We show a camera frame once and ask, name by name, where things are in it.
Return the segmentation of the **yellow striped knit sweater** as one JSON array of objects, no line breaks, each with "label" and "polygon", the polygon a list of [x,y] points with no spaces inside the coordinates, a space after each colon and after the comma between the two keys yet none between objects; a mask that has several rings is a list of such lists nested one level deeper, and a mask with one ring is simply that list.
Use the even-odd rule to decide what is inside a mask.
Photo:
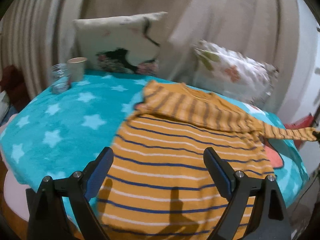
[{"label": "yellow striped knit sweater", "polygon": [[101,224],[111,239],[205,239],[227,206],[204,165],[206,148],[263,179],[274,174],[265,140],[318,135],[269,125],[214,93],[152,80],[112,142],[98,194]]}]

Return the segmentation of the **turquoise star cartoon blanket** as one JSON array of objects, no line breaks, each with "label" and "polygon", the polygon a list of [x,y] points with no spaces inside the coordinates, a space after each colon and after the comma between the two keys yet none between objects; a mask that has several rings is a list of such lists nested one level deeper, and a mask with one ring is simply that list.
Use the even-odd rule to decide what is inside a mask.
[{"label": "turquoise star cartoon blanket", "polygon": [[[37,189],[44,176],[67,177],[103,148],[112,148],[119,127],[143,103],[144,87],[152,80],[175,84],[149,76],[91,72],[61,94],[42,92],[1,134],[1,148],[16,179]],[[220,97],[258,120],[284,128],[271,113]],[[308,181],[306,168],[293,139],[267,139],[263,144],[289,205]]]}]

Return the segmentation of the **clear glass jar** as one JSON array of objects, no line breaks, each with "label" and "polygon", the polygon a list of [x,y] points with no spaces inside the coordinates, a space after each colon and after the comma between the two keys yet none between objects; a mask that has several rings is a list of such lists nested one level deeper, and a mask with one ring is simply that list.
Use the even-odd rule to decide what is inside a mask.
[{"label": "clear glass jar", "polygon": [[53,94],[61,94],[71,87],[71,74],[66,63],[59,63],[52,66],[52,84]]}]

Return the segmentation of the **beige paper cup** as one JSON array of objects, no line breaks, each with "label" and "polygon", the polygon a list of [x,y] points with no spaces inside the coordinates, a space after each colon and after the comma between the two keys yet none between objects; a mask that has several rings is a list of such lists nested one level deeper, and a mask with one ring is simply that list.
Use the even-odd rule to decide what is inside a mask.
[{"label": "beige paper cup", "polygon": [[72,82],[79,82],[83,79],[86,63],[87,58],[85,57],[75,57],[67,61],[67,67],[70,71]]}]

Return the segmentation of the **white leaf print pillow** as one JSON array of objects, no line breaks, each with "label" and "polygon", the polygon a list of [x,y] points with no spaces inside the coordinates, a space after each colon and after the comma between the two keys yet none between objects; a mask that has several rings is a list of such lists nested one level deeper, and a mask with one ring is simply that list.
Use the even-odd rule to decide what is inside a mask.
[{"label": "white leaf print pillow", "polygon": [[263,107],[278,81],[276,67],[200,40],[194,45],[197,66],[193,86]]}]

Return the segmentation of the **cream cushion with silhouette print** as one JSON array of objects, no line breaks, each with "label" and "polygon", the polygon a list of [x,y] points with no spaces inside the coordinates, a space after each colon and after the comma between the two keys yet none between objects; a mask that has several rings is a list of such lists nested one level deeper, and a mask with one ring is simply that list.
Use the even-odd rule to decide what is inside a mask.
[{"label": "cream cushion with silhouette print", "polygon": [[73,21],[87,68],[155,76],[167,13],[78,19]]}]

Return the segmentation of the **beige curtain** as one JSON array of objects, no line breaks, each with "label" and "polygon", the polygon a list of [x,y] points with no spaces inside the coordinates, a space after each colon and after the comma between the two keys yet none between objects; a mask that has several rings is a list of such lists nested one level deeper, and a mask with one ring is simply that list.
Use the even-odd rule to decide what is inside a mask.
[{"label": "beige curtain", "polygon": [[1,78],[34,98],[50,68],[148,74],[292,122],[319,111],[319,20],[305,0],[1,0]]}]

